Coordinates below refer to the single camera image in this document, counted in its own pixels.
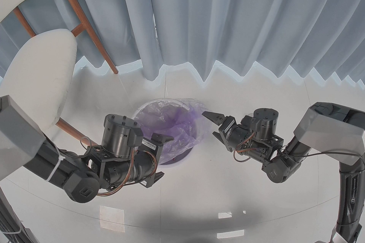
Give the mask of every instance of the trash bag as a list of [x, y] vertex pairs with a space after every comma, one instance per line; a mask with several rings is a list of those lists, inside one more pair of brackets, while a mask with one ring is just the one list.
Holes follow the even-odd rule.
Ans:
[[199, 144], [211, 128], [211, 122], [202, 116], [208, 110], [195, 99], [161, 98], [141, 106], [133, 116], [139, 122], [146, 138], [153, 133], [173, 136], [163, 146], [159, 164], [166, 163]]

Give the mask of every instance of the curtain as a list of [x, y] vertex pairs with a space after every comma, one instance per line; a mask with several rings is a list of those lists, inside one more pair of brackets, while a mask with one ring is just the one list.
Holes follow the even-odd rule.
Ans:
[[[244, 76], [257, 61], [280, 77], [315, 68], [327, 79], [365, 81], [365, 0], [79, 0], [118, 66], [141, 59], [148, 80], [162, 64], [190, 62], [203, 80], [216, 60]], [[67, 0], [26, 0], [36, 33], [73, 29]], [[13, 13], [0, 23], [0, 76], [29, 39]], [[77, 58], [103, 63], [86, 32]]]

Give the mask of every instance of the white tile floor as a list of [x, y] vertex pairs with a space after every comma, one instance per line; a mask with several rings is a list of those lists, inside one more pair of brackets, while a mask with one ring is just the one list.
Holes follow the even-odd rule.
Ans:
[[[145, 102], [162, 97], [196, 98], [211, 111], [238, 120], [256, 108], [274, 108], [280, 115], [276, 134], [286, 142], [316, 101], [365, 110], [360, 84], [340, 82], [335, 76], [325, 82], [315, 71], [301, 79], [289, 68], [278, 79], [257, 64], [240, 78], [215, 65], [203, 83], [190, 64], [163, 66], [155, 81], [143, 77], [139, 63], [123, 66], [119, 75], [106, 66], [81, 69], [79, 64], [61, 116], [100, 142], [105, 115], [132, 116]], [[83, 152], [75, 139], [57, 127], [46, 134], [60, 148]], [[324, 155], [306, 159], [288, 181], [274, 184], [258, 162], [236, 163], [209, 136], [185, 162], [163, 171], [165, 176], [149, 189], [135, 185], [87, 204], [74, 203], [63, 190], [24, 168], [0, 185], [40, 242], [312, 243], [328, 241], [336, 222], [338, 163]], [[100, 206], [124, 210], [125, 232], [100, 227]], [[232, 217], [219, 219], [218, 213], [224, 212]], [[217, 238], [240, 230], [243, 236]], [[358, 242], [364, 241], [365, 231]]]

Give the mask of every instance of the barcode label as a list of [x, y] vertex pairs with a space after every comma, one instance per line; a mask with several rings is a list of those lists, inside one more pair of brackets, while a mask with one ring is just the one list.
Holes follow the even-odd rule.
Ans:
[[156, 150], [156, 145], [153, 145], [151, 142], [143, 139], [142, 144], [147, 146], [148, 148], [151, 148], [152, 150]]
[[231, 126], [233, 126], [233, 124], [234, 124], [234, 120], [232, 120], [231, 123], [228, 125], [228, 127], [226, 127], [225, 133], [228, 132], [228, 130], [231, 128]]

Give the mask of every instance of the chair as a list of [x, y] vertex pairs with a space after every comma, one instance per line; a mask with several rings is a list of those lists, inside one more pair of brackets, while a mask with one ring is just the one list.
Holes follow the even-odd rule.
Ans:
[[10, 95], [42, 131], [57, 125], [80, 140], [84, 135], [61, 119], [76, 61], [76, 36], [86, 30], [112, 71], [118, 70], [87, 20], [77, 0], [69, 0], [80, 19], [72, 31], [55, 29], [36, 35], [17, 7], [24, 0], [0, 0], [0, 21], [12, 10], [31, 38], [18, 51], [0, 85], [0, 96]]

